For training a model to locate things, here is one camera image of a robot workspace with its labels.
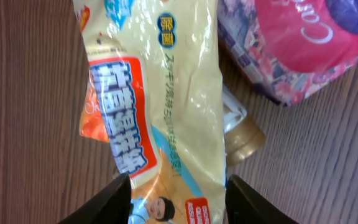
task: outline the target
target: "cartoon face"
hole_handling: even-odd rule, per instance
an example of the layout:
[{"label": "cartoon face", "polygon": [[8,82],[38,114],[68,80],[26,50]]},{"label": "cartoon face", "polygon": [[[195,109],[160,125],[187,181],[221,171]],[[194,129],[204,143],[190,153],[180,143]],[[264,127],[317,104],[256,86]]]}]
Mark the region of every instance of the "cartoon face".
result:
[{"label": "cartoon face", "polygon": [[149,215],[157,220],[162,219],[165,213],[165,202],[162,198],[155,199],[145,205]]}]

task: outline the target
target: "orange package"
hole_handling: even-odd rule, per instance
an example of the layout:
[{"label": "orange package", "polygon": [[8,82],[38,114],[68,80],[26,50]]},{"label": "orange package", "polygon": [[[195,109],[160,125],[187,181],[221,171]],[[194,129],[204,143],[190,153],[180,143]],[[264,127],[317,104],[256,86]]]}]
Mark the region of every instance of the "orange package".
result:
[{"label": "orange package", "polygon": [[85,104],[80,118],[80,135],[102,142],[109,142],[90,71],[88,86],[86,88]]}]

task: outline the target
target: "cartoon character's hair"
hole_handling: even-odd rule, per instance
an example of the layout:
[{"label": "cartoon character's hair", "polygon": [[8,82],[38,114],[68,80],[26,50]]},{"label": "cartoon character's hair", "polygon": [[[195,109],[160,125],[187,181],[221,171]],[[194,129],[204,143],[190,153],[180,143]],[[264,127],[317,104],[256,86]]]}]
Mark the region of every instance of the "cartoon character's hair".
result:
[{"label": "cartoon character's hair", "polygon": [[173,206],[172,201],[167,199],[166,197],[160,197],[160,199],[164,201],[165,211],[164,211],[164,216],[156,220],[158,222],[166,222],[175,216],[175,206]]}]

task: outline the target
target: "wooden table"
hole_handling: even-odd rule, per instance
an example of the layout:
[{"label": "wooden table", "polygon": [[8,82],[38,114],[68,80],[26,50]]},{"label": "wooden table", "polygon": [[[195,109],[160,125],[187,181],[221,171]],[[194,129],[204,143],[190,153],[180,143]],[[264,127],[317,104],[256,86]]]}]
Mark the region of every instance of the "wooden table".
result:
[{"label": "wooden table", "polygon": [[[224,82],[267,135],[230,169],[300,223],[358,223],[358,67],[298,106]],[[112,179],[109,146],[78,135],[87,61],[70,1],[0,0],[0,223],[55,223]]]}]

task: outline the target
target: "blue character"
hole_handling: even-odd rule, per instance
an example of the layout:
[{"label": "blue character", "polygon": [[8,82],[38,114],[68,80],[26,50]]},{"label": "blue character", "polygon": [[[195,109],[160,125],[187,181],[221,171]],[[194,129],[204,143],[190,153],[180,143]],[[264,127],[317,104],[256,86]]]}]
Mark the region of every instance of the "blue character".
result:
[{"label": "blue character", "polygon": [[158,222],[167,222],[175,216],[175,207],[171,200],[159,197],[150,203],[143,198],[131,200],[128,224],[143,224],[150,218]]}]

